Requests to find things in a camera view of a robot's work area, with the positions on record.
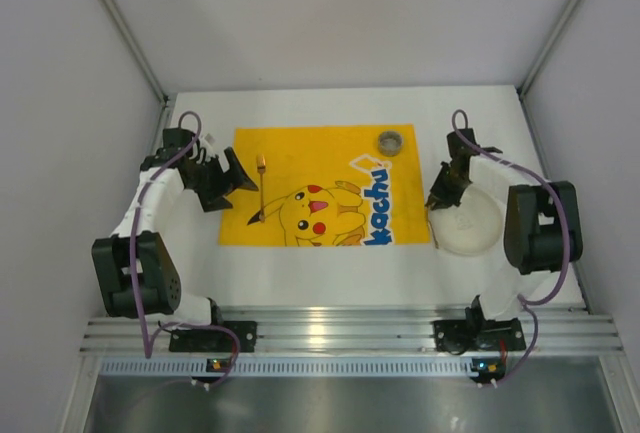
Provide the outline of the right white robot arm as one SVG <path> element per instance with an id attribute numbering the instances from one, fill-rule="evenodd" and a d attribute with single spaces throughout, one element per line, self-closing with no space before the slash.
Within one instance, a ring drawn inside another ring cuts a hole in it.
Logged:
<path id="1" fill-rule="evenodd" d="M 430 189 L 426 215 L 436 244 L 465 257 L 501 245 L 504 258 L 473 300 L 487 320 L 509 320 L 554 298 L 583 252 L 574 185 L 551 182 L 484 149 L 471 128 L 448 134 L 450 159 Z"/>

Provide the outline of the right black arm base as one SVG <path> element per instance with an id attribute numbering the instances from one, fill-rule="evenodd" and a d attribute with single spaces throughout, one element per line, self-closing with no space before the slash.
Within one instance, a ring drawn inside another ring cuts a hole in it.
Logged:
<path id="1" fill-rule="evenodd" d="M 460 356 L 467 352 L 524 351 L 526 341 L 518 318 L 488 319 L 477 295 L 465 308 L 463 319 L 442 319 L 433 323 L 438 352 Z"/>

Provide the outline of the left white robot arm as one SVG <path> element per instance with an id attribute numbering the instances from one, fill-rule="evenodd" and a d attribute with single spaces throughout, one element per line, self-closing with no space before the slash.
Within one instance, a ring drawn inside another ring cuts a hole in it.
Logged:
<path id="1" fill-rule="evenodd" d="M 194 325 L 222 322 L 217 304 L 188 293 L 163 240 L 171 213 L 185 192 L 196 195 L 204 213 L 230 209 L 237 189 L 258 186 L 234 150 L 224 150 L 223 168 L 211 143 L 180 127 L 162 132 L 162 144 L 141 166 L 139 183 L 127 212 L 106 238 L 94 241 L 91 256 L 106 313 L 136 319 L 146 315 Z"/>

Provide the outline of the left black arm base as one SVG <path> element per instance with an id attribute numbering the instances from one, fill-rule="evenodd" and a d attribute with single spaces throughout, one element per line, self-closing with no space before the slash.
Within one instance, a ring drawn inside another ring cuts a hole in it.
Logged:
<path id="1" fill-rule="evenodd" d="M 179 325 L 176 322 L 158 323 L 159 330 L 170 335 L 169 351 L 173 353 L 253 353 L 258 338 L 258 323 L 245 320 L 224 320 L 222 328 L 230 333 Z"/>

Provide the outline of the small grey cup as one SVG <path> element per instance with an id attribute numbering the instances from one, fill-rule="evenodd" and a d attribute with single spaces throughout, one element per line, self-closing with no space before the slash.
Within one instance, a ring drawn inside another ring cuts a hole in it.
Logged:
<path id="1" fill-rule="evenodd" d="M 403 149 L 404 138 L 395 130 L 385 130 L 377 137 L 377 150 L 385 157 L 395 157 Z"/>

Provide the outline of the copper fork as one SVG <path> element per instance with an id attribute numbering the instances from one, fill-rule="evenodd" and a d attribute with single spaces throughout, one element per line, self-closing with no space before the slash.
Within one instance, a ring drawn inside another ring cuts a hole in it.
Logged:
<path id="1" fill-rule="evenodd" d="M 266 173 L 266 159 L 263 154 L 256 157 L 256 168 L 259 175 L 260 209 L 259 221 L 265 222 L 265 198 L 264 198 L 264 175 Z"/>

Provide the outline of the white paper plate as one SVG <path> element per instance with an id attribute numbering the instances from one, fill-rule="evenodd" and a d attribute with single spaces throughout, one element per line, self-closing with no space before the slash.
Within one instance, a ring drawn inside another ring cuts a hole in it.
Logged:
<path id="1" fill-rule="evenodd" d="M 470 186 L 459 207 L 431 211 L 440 248 L 460 256 L 479 256 L 501 238 L 503 214 L 498 203 L 483 190 Z"/>

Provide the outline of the yellow Pikachu placemat cloth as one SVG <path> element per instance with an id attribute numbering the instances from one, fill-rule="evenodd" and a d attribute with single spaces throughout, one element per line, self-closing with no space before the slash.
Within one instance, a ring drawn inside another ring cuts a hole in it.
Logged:
<path id="1" fill-rule="evenodd" d="M 402 151 L 385 157 L 377 137 L 404 138 Z M 353 125 L 244 128 L 234 150 L 259 186 L 256 157 L 266 159 L 265 222 L 260 193 L 237 190 L 223 213 L 224 246 L 393 246 L 430 240 L 414 128 Z"/>

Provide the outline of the copper spoon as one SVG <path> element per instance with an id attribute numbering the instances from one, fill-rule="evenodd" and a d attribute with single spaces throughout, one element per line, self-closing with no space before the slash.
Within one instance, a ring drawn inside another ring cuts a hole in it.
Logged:
<path id="1" fill-rule="evenodd" d="M 431 216 L 430 216 L 430 214 L 431 214 L 431 206 L 432 206 L 431 203 L 429 201 L 427 201 L 427 203 L 425 204 L 425 207 L 424 207 L 425 220 L 426 220 L 427 227 L 428 227 L 428 230 L 429 230 L 431 242 L 433 243 L 433 247 L 436 250 L 439 250 L 440 249 L 439 241 L 437 239 L 436 231 L 434 229 L 433 223 L 431 221 Z"/>

